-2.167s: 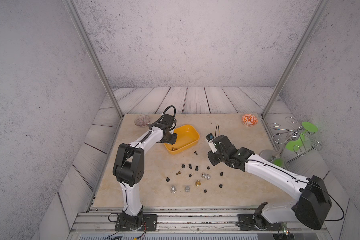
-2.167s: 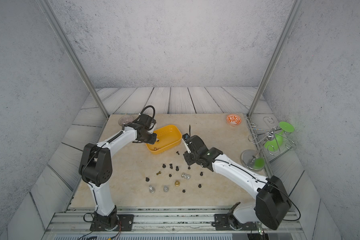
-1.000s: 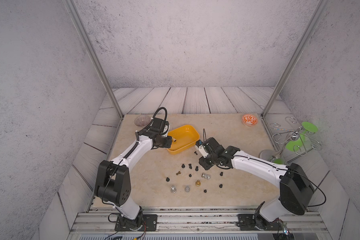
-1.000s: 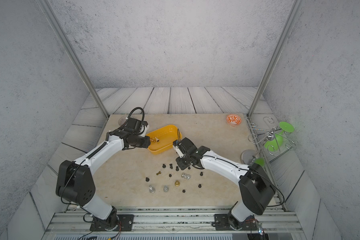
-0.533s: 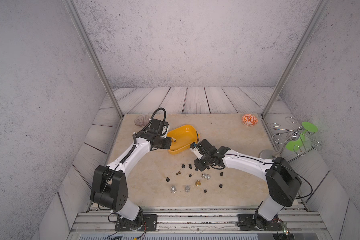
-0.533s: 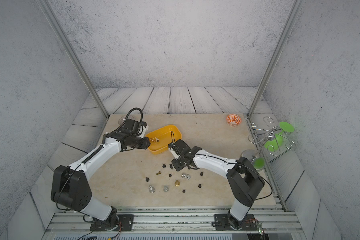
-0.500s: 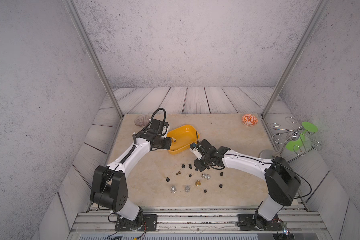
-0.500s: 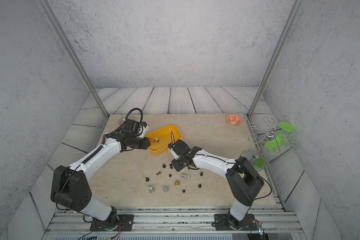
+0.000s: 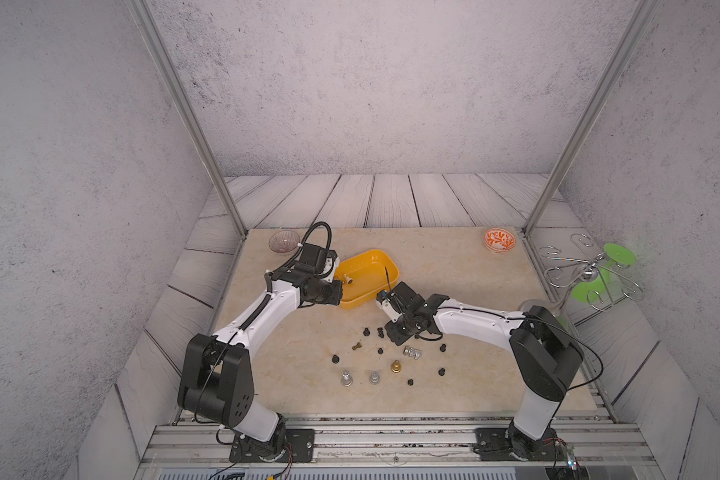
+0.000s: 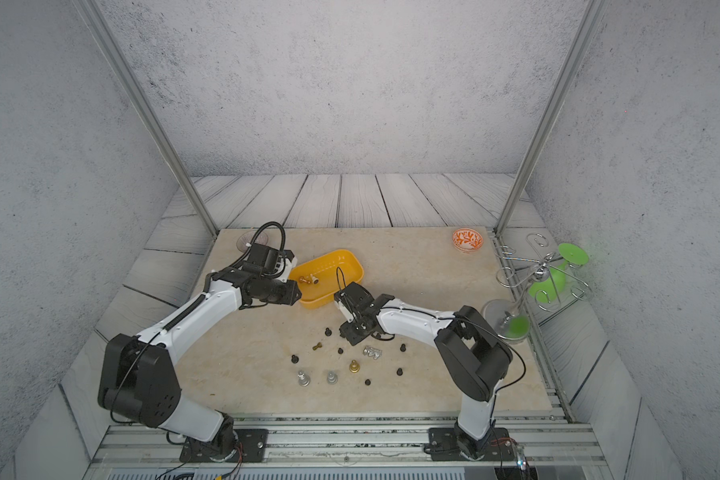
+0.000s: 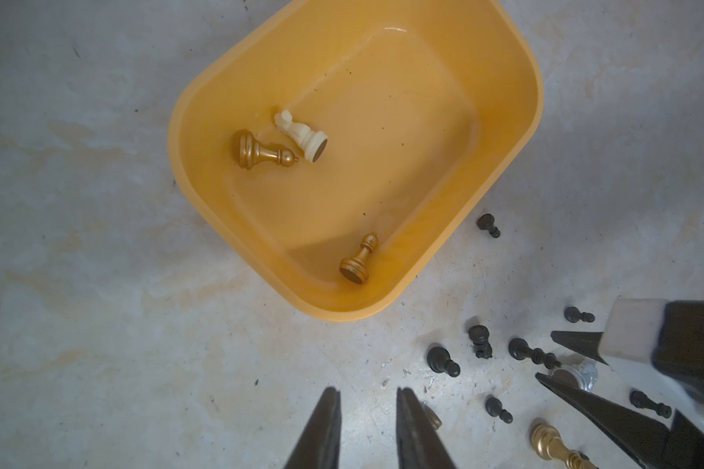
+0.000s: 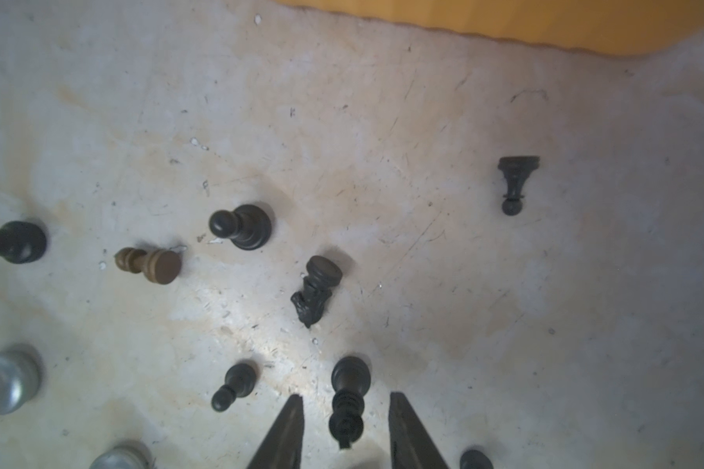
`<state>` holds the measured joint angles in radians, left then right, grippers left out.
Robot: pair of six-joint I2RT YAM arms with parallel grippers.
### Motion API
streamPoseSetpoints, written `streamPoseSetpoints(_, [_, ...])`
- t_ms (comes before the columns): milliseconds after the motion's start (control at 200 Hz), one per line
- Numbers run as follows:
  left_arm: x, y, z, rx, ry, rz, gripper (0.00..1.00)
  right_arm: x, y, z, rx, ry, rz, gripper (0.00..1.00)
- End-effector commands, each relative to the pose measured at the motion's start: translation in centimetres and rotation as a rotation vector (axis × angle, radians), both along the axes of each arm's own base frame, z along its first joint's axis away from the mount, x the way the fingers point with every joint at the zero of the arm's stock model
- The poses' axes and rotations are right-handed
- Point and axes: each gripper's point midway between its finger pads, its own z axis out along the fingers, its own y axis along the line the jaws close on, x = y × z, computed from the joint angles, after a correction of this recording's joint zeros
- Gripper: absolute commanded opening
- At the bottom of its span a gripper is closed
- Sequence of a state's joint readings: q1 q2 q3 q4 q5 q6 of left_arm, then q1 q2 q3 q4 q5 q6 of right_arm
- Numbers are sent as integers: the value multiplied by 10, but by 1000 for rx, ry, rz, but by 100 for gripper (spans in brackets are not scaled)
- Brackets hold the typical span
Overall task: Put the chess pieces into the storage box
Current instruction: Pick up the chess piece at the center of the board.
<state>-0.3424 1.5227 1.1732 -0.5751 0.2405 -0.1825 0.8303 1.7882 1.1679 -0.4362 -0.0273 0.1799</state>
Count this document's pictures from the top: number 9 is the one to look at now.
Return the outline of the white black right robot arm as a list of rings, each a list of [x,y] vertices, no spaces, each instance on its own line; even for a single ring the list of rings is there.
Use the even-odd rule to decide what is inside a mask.
[[[549,310],[499,311],[464,304],[442,294],[425,299],[402,282],[376,295],[387,315],[387,337],[400,346],[423,333],[458,335],[512,353],[525,383],[520,407],[509,432],[523,440],[547,436],[585,354]]]

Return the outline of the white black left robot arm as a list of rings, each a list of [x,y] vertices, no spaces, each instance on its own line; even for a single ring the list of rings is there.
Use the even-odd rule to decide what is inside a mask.
[[[229,325],[195,335],[185,351],[178,406],[260,444],[283,442],[282,416],[255,399],[252,360],[290,314],[306,304],[337,306],[336,251],[304,243],[294,257],[264,274],[265,289]]]

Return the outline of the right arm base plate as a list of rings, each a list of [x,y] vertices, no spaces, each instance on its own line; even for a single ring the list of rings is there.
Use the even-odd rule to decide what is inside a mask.
[[[507,428],[478,428],[472,450],[481,461],[562,461],[564,441],[548,426],[540,439],[523,434],[513,424]]]

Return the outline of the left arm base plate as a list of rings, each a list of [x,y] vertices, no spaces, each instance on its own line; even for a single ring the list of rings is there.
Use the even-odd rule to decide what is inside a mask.
[[[315,447],[314,429],[278,427],[268,441],[236,433],[230,447],[232,463],[310,463]]]

